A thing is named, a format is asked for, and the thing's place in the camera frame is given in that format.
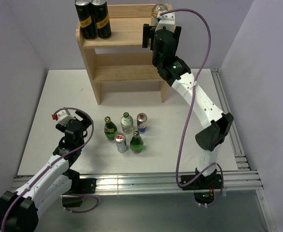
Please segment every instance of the clear glass bottle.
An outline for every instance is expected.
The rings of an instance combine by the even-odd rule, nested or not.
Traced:
[[[134,130],[134,122],[132,116],[125,112],[121,118],[121,126],[124,133],[129,134]]]
[[[110,117],[104,118],[104,134],[109,140],[114,140],[115,136],[118,133],[117,126],[111,121]]]
[[[143,149],[143,140],[139,134],[139,131],[135,130],[134,131],[134,136],[131,140],[131,150],[134,152],[134,153],[140,153]]]
[[[167,5],[165,4],[165,0],[157,0],[157,3],[152,8],[151,13],[151,24],[150,26],[156,26],[159,23],[159,19],[157,18],[157,14],[159,11],[167,11]]]

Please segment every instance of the energy drink can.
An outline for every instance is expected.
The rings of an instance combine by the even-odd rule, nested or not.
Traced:
[[[95,18],[97,34],[99,38],[109,39],[111,37],[111,27],[106,0],[91,0],[93,14]]]
[[[120,153],[123,153],[126,151],[127,145],[126,145],[126,138],[124,134],[118,133],[116,135],[116,144],[117,144],[118,151]]]
[[[146,114],[140,113],[140,114],[137,115],[137,130],[140,133],[146,132],[147,120],[148,120],[148,117],[147,117]]]
[[[77,9],[81,32],[84,38],[94,40],[97,37],[94,17],[92,15],[92,4],[90,0],[75,0],[75,8]]]

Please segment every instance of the silver can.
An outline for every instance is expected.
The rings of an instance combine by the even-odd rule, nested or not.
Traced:
[[[120,153],[123,153],[126,151],[127,149],[126,137],[123,133],[118,133],[116,135],[116,144],[117,144],[118,151]]]
[[[148,117],[147,117],[146,114],[139,113],[137,115],[137,130],[140,133],[146,132],[146,130],[147,130],[147,120],[148,120]]]

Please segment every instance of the can lid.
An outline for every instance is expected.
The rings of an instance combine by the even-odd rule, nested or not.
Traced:
[[[124,143],[125,142],[125,135],[123,133],[118,133],[116,135],[116,142],[118,144]]]
[[[103,5],[106,2],[106,0],[92,0],[91,3],[95,6]]]
[[[139,131],[135,130],[134,131],[134,136],[138,136],[139,135]]]
[[[88,5],[90,3],[90,0],[74,0],[74,3],[77,6],[85,6],[85,5]]]
[[[104,118],[104,121],[105,122],[111,122],[111,118],[107,116],[107,117]]]
[[[137,121],[139,121],[139,122],[145,122],[147,119],[148,119],[148,117],[144,113],[139,113],[137,115]]]

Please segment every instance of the shelf board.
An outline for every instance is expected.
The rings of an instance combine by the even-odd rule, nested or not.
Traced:
[[[83,48],[111,48],[111,47],[142,47],[143,25],[150,23],[150,17],[141,18],[111,18],[112,36],[103,40],[83,41]]]
[[[93,81],[162,81],[151,60],[152,53],[97,54]]]

